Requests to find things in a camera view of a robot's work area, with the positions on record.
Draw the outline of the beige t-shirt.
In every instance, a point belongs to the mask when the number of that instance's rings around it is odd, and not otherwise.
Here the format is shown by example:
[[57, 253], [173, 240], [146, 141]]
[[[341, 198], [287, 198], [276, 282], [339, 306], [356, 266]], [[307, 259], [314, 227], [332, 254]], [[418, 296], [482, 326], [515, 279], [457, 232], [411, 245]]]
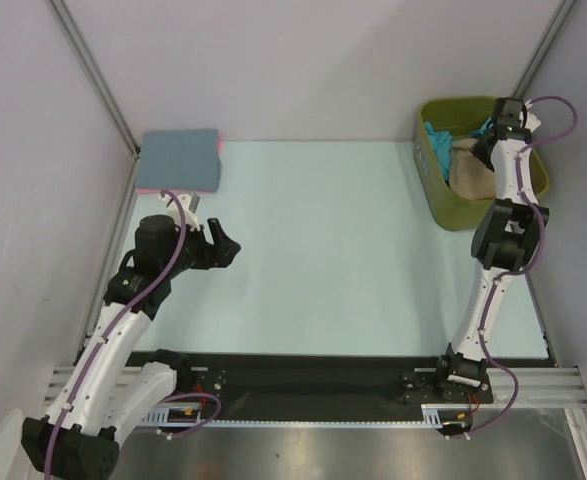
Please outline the beige t-shirt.
[[496, 195], [496, 176], [472, 154], [476, 141], [465, 138], [453, 143], [448, 184], [463, 199], [491, 200]]

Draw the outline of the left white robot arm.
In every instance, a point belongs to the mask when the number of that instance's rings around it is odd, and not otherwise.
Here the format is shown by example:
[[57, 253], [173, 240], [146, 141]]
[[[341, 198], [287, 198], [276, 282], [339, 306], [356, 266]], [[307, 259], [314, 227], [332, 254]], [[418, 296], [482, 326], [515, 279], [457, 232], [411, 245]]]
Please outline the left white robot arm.
[[139, 222], [72, 374], [41, 418], [23, 421], [21, 446], [35, 470], [47, 479], [107, 479], [128, 436], [157, 405], [197, 403], [194, 430], [221, 413], [219, 397], [199, 388], [179, 352], [155, 351], [127, 387], [115, 387], [172, 280], [187, 270], [227, 268], [240, 250], [216, 218], [198, 227], [168, 215]]

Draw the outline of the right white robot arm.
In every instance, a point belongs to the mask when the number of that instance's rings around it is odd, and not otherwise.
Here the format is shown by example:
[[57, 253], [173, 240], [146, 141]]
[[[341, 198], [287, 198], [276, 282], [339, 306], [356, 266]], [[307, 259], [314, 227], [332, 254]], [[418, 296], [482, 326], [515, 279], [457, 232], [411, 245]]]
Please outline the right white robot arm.
[[488, 352], [499, 307], [512, 279], [527, 273], [540, 254], [549, 210], [541, 207], [530, 173], [532, 131], [527, 104], [501, 97], [474, 151], [496, 174], [496, 196], [475, 231], [477, 269], [463, 321], [440, 357], [434, 389], [461, 402], [488, 385]]

